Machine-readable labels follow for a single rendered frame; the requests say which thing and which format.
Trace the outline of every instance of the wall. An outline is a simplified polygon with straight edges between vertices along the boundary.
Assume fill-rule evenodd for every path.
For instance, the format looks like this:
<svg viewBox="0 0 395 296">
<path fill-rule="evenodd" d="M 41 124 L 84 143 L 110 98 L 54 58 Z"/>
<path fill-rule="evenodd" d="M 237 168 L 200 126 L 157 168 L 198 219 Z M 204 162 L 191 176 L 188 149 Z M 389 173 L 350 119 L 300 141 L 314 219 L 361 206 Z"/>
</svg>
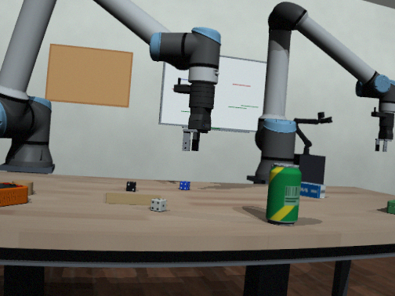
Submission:
<svg viewBox="0 0 395 296">
<path fill-rule="evenodd" d="M 266 61 L 267 17 L 294 2 L 381 74 L 395 78 L 395 10 L 361 0 L 132 0 L 170 31 L 210 27 L 222 36 L 221 54 Z M 0 58 L 23 0 L 0 0 Z M 260 151 L 254 134 L 209 132 L 199 152 L 182 152 L 182 129 L 158 125 L 162 63 L 149 48 L 92 0 L 58 0 L 31 83 L 45 96 L 49 44 L 134 53 L 128 109 L 53 102 L 50 150 L 55 174 L 250 183 Z M 378 100 L 355 95 L 356 79 L 299 32 L 292 33 L 286 116 L 333 117 L 329 125 L 301 125 L 312 154 L 327 157 L 325 184 L 357 186 L 395 195 L 395 143 L 375 152 Z M 0 139 L 0 159 L 10 141 Z M 303 143 L 296 143 L 302 152 Z"/>
</svg>

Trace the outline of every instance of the green object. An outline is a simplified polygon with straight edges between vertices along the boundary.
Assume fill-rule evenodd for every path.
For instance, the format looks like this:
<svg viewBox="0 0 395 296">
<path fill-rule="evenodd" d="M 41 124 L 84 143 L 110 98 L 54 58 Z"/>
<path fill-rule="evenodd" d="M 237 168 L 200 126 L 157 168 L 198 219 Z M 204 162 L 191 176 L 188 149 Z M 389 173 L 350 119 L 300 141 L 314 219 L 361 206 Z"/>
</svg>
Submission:
<svg viewBox="0 0 395 296">
<path fill-rule="evenodd" d="M 395 200 L 388 200 L 387 212 L 395 214 Z"/>
<path fill-rule="evenodd" d="M 298 165 L 274 164 L 269 174 L 268 222 L 291 226 L 298 220 L 301 181 L 302 173 Z"/>
</svg>

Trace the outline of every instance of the yellow stripe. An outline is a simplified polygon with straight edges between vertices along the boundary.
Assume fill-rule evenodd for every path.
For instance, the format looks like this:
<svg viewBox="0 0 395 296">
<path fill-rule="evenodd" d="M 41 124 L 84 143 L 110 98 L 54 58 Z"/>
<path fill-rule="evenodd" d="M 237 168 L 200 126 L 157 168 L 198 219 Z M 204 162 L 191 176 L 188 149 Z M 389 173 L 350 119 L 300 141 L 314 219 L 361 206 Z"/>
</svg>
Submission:
<svg viewBox="0 0 395 296">
<path fill-rule="evenodd" d="M 270 175 L 269 175 L 269 184 L 272 181 L 272 179 L 274 179 L 274 176 L 276 176 L 278 173 L 280 173 L 282 170 L 284 170 L 284 168 L 277 166 L 276 168 L 274 168 L 273 170 L 270 171 Z"/>
<path fill-rule="evenodd" d="M 277 222 L 281 221 L 287 214 L 291 212 L 294 206 L 284 206 L 278 212 L 276 212 L 270 219 L 275 220 Z"/>
</svg>

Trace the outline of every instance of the can top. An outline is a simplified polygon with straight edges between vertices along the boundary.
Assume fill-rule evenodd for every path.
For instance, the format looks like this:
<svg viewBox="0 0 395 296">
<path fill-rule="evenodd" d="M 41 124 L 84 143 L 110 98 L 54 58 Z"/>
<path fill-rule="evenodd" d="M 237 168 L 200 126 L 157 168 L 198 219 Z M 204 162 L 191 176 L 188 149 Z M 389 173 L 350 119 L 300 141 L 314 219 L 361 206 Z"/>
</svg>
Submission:
<svg viewBox="0 0 395 296">
<path fill-rule="evenodd" d="M 279 166 L 282 168 L 298 168 L 299 166 L 296 164 L 291 164 L 291 163 L 273 163 L 272 167 L 274 166 Z"/>
</svg>

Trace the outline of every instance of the wooden floor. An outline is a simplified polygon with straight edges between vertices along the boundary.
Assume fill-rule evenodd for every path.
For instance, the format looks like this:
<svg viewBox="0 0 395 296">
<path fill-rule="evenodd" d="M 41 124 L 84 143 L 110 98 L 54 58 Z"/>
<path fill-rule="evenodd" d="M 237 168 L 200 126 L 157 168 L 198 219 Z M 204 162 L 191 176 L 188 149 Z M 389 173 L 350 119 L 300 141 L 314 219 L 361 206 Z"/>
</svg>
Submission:
<svg viewBox="0 0 395 296">
<path fill-rule="evenodd" d="M 291 265 L 288 296 L 330 296 L 334 262 Z M 51 296 L 242 296 L 244 266 L 165 269 L 45 268 Z M 0 266 L 0 296 L 4 267 Z M 347 296 L 395 296 L 395 258 L 352 262 Z"/>
</svg>

